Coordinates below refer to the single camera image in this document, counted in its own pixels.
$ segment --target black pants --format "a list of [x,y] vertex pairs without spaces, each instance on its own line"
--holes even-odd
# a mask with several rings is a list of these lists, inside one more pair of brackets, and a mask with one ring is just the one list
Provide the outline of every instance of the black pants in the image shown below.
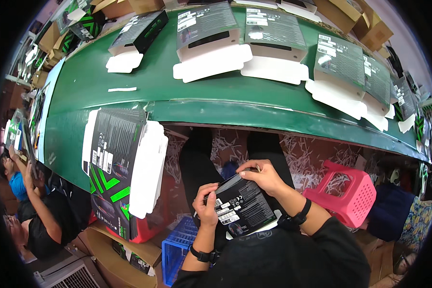
[[[212,141],[213,138],[209,128],[195,127],[182,147],[179,156],[182,181],[184,182],[187,204],[192,216],[195,214],[192,203],[197,195],[198,188],[208,183],[221,183],[224,181],[210,160]],[[277,134],[251,132],[246,140],[246,147],[249,159],[269,159],[280,178],[288,186],[294,188],[287,160],[283,155]],[[274,197],[266,195],[266,200],[273,210],[279,209],[283,215],[286,215],[285,210]],[[200,227],[200,220],[196,217],[193,220],[195,225]],[[215,249],[222,251],[226,243],[226,229],[221,222],[218,222]]]

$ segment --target workbench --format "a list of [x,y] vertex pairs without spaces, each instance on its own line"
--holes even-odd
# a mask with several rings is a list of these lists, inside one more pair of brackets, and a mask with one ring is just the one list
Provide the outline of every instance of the workbench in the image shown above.
[[[245,35],[245,8],[232,7]],[[239,71],[183,83],[173,78],[176,54],[178,11],[168,13],[169,22],[144,55],[140,66],[130,74],[107,73],[112,55],[107,50],[118,30],[96,39],[67,59],[56,82],[46,119],[45,165],[54,172],[89,190],[89,178],[81,169],[81,151],[88,113],[98,107],[145,108],[150,120],[212,125],[237,125],[282,130],[305,136],[324,137],[407,155],[427,161],[416,150],[414,129],[402,134],[396,120],[389,119],[389,130],[380,132],[367,120],[349,115],[312,99],[300,85],[244,77]],[[302,63],[313,67],[318,33],[331,32],[299,19],[309,48]],[[136,91],[108,92],[111,88]]]

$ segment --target air cooler grille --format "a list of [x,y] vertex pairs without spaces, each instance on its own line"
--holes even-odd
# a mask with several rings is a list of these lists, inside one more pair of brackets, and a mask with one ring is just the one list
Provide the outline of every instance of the air cooler grille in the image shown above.
[[83,266],[52,288],[98,288],[98,285]]

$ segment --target cable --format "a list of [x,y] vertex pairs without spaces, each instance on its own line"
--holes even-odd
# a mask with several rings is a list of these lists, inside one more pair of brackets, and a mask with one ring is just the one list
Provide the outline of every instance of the cable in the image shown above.
[[83,259],[83,258],[85,258],[85,257],[91,257],[91,256],[90,256],[90,255],[82,256],[82,257],[80,257],[80,258],[78,258],[78,259],[76,259],[76,260],[70,262],[69,264],[66,264],[66,265],[64,265],[63,267],[61,267],[61,268],[59,268],[59,269],[57,269],[57,270],[51,272],[50,274],[45,275],[45,277],[48,277],[49,275],[54,274],[54,273],[58,272],[59,270],[61,270],[61,269],[63,269],[63,268],[66,268],[67,266],[71,265],[72,263],[77,262],[78,260]]
[[86,244],[85,244],[85,242],[83,242],[83,240],[80,238],[80,236],[79,235],[77,235],[77,238],[78,239],[80,239],[80,241],[83,243],[83,245],[85,246],[85,248],[86,248],[86,251],[88,252],[88,254],[90,253],[90,250],[88,249],[88,247],[86,246]]

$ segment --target black wristband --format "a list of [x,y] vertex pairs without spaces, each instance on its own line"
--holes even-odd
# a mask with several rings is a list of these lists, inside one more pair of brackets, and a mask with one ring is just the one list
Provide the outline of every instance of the black wristband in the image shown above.
[[211,253],[205,253],[205,252],[197,252],[193,245],[189,246],[189,250],[192,253],[193,256],[197,257],[197,260],[200,262],[209,262],[210,261],[210,254]]
[[312,204],[312,201],[310,199],[306,198],[303,210],[301,212],[299,212],[298,214],[296,214],[296,216],[292,217],[291,220],[297,225],[301,225],[302,223],[304,223],[305,220],[307,220],[306,215],[307,215],[307,213],[309,213],[309,210],[311,208],[311,204]]

